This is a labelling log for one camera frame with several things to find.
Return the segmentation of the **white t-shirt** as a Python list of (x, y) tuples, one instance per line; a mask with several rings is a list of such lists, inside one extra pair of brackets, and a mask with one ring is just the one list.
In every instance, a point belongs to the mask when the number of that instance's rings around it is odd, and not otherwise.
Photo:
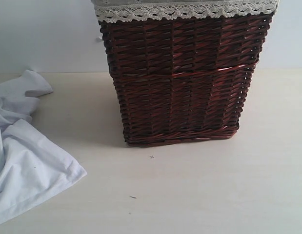
[(52, 93), (38, 73), (0, 83), (0, 225), (76, 184), (86, 170), (32, 126), (40, 96)]

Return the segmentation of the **dark brown wicker basket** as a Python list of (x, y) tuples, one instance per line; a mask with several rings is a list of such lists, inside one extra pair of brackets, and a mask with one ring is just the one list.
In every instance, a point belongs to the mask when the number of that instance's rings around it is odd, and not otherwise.
[(125, 142), (231, 138), (272, 18), (100, 22)]

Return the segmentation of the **white lace crochet cloth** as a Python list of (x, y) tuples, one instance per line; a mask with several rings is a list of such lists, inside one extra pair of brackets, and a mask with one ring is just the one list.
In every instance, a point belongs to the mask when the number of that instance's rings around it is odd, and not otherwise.
[(231, 18), (275, 13), (278, 0), (93, 0), (97, 19), (108, 23), (133, 20)]

